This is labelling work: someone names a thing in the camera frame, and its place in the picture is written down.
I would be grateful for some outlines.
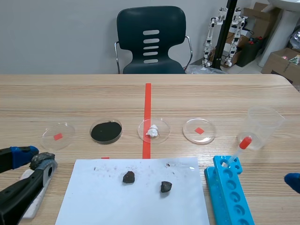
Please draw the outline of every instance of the metal chair leg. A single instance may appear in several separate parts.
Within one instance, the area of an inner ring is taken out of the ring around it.
[[[183,68],[184,71],[186,71],[188,65],[190,64],[190,62],[192,61],[192,57],[193,57],[193,49],[192,49],[192,44],[191,44],[191,40],[189,39],[189,36],[186,36],[187,40],[188,40],[188,44],[189,44],[189,49],[191,51],[191,57],[189,58],[189,61],[187,63],[187,65]]]
[[[114,49],[115,49],[115,52],[116,52],[116,61],[117,61],[118,74],[120,74],[120,66],[119,66],[119,59],[118,59],[118,52],[117,52],[117,44],[118,43],[119,43],[118,41],[116,43],[114,43]]]

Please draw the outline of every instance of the blue plastic rack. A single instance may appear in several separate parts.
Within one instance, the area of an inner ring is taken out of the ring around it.
[[[229,168],[222,164],[230,156],[215,156],[214,167],[204,170],[217,225],[255,225],[238,174],[243,172],[238,158]]]

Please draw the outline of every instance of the black pole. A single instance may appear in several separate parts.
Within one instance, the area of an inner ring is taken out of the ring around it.
[[[224,21],[221,27],[219,39],[217,40],[215,57],[211,65],[211,67],[213,68],[221,69],[220,66],[221,66],[222,54],[225,47],[227,35],[231,26],[231,21],[233,20],[233,14],[235,11],[237,1],[238,0],[228,0],[227,2],[227,6],[226,6],[228,8],[227,16],[226,16],[226,20]]]

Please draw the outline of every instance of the robot frame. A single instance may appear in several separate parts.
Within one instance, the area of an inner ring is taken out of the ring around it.
[[[211,66],[209,57],[210,57],[210,53],[211,53],[211,47],[212,47],[211,41],[212,41],[212,35],[213,35],[215,25],[223,24],[223,22],[226,20],[227,12],[228,12],[228,8],[220,8],[218,17],[212,17],[210,19],[210,25],[208,28],[207,37],[204,41],[204,54],[203,54],[203,60],[202,60],[202,66],[205,68]],[[225,58],[225,64],[230,67],[232,66],[231,60],[233,59],[233,57],[236,53],[237,45],[239,44],[239,41],[240,41],[240,32],[245,25],[245,18],[240,14],[241,14],[241,8],[236,7],[234,10],[234,13],[233,13],[231,24],[236,25],[237,28],[235,29],[234,38],[231,42],[229,55]]]

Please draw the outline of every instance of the dropper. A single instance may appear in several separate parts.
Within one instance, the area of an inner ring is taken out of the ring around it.
[[[244,149],[246,149],[249,146],[249,144],[251,144],[251,142],[252,142],[251,137],[245,137],[243,139],[243,141],[241,141],[241,143],[239,144],[238,149],[235,152],[235,154],[230,157],[230,159],[227,161],[227,163],[224,165],[224,167],[229,167],[230,163],[232,163],[236,159],[236,157],[239,156],[239,154]]]

